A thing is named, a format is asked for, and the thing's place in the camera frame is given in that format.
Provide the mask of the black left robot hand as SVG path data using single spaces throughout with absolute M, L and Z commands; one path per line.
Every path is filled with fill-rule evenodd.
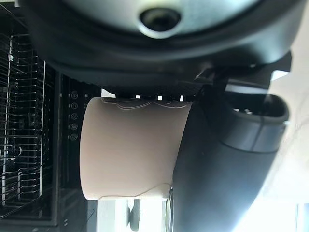
M 166 202 L 168 232 L 231 232 L 289 120 L 304 0 L 21 0 L 38 54 L 94 97 L 80 140 L 89 200 Z

